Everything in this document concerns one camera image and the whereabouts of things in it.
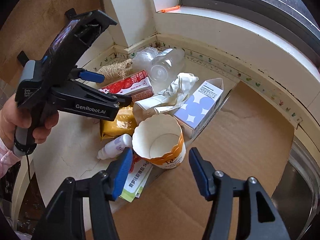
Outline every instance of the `metal sink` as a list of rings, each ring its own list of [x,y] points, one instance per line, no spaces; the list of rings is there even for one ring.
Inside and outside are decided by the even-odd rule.
[[[291,240],[299,240],[317,214],[320,168],[294,137],[290,157],[282,178],[272,195]]]

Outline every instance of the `red strawberry box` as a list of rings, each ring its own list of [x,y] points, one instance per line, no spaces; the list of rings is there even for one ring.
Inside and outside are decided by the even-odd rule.
[[[133,102],[149,98],[154,95],[148,74],[145,70],[107,85],[99,90],[104,93],[110,92],[113,94],[132,96]]]

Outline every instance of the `pink sleeve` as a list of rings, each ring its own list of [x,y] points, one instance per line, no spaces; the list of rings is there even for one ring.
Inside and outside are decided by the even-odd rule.
[[[8,169],[20,161],[21,158],[14,155],[12,151],[9,151],[0,138],[0,178],[2,178],[8,171]]]

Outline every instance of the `window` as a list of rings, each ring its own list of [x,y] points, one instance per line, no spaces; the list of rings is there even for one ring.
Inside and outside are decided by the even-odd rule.
[[[320,66],[320,29],[301,0],[181,0],[181,4],[226,12],[263,26]]]

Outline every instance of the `gold wrapper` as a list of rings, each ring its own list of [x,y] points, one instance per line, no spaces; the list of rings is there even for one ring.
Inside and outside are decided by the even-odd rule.
[[[109,139],[118,137],[125,133],[133,135],[134,129],[138,126],[132,113],[131,106],[119,110],[114,121],[100,120],[100,138]]]

